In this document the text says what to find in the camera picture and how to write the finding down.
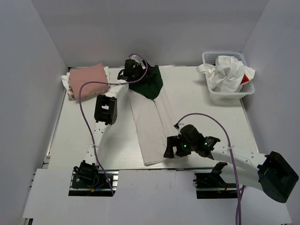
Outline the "white green sleeved t shirt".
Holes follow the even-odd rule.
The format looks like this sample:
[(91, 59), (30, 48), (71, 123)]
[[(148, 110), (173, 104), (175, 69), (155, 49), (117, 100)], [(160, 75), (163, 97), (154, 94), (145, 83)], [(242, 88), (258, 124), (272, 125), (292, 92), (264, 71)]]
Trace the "white green sleeved t shirt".
[(162, 87), (154, 100), (147, 99), (133, 90), (129, 90), (128, 95), (144, 165), (161, 164), (165, 168), (183, 168), (187, 163), (187, 157), (173, 159), (163, 157), (167, 137), (178, 134), (174, 127), (176, 121), (165, 87)]

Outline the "white red print t shirt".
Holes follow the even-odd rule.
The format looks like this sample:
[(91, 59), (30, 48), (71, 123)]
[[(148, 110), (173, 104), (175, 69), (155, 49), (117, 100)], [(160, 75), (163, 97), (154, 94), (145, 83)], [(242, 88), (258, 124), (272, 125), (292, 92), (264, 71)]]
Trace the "white red print t shirt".
[(254, 69), (245, 66), (236, 57), (225, 55), (217, 56), (215, 65), (204, 63), (196, 70), (208, 77), (208, 87), (214, 92), (239, 92), (255, 76)]

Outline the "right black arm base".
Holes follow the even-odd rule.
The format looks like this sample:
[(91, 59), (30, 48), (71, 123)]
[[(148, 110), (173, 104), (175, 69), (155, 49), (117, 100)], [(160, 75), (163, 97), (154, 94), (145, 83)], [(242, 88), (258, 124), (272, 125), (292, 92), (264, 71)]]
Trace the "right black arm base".
[(193, 180), (197, 199), (235, 199), (237, 190), (234, 181), (229, 183), (221, 178), (221, 169), (228, 164), (218, 162), (211, 172), (196, 172)]

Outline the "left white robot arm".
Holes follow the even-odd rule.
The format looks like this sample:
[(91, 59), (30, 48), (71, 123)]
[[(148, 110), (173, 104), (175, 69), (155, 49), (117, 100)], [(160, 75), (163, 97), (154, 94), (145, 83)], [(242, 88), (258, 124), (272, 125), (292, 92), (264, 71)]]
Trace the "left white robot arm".
[[(91, 136), (91, 147), (93, 149), (94, 157), (97, 165), (102, 171), (105, 171), (104, 167), (101, 165), (98, 157), (99, 144), (96, 144), (96, 140), (102, 141), (105, 131), (107, 131), (117, 119), (117, 95), (125, 85), (140, 83), (147, 77), (147, 72), (149, 71), (150, 65), (147, 60), (142, 59), (142, 62), (138, 62), (136, 57), (142, 58), (138, 54), (129, 55), (125, 62), (125, 68), (119, 72), (116, 82), (98, 82), (89, 81), (85, 82), (79, 90), (79, 107), (87, 125)], [(82, 90), (85, 86), (90, 84), (105, 84), (109, 86), (109, 91), (106, 94), (100, 94), (96, 99), (96, 107), (94, 112), (95, 128), (91, 129), (86, 116), (83, 111), (82, 106)]]

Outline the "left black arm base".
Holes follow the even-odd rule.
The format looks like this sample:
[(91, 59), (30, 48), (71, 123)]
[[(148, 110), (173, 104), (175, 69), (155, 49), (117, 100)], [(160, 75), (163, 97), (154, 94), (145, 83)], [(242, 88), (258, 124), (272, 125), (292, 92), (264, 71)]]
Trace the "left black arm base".
[(112, 197), (117, 189), (118, 171), (103, 172), (95, 163), (82, 161), (73, 168), (69, 196)]

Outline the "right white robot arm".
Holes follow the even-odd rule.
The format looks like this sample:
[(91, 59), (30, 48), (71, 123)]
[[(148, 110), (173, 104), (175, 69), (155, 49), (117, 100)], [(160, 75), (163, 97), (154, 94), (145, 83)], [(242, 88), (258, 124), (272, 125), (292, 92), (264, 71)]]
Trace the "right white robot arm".
[(217, 161), (210, 173), (196, 174), (197, 188), (222, 188), (238, 181), (263, 191), (272, 200), (287, 202), (299, 180), (281, 154), (230, 150), (225, 142), (213, 136), (203, 136), (193, 125), (179, 127), (179, 133), (167, 138), (165, 158), (185, 157), (192, 152)]

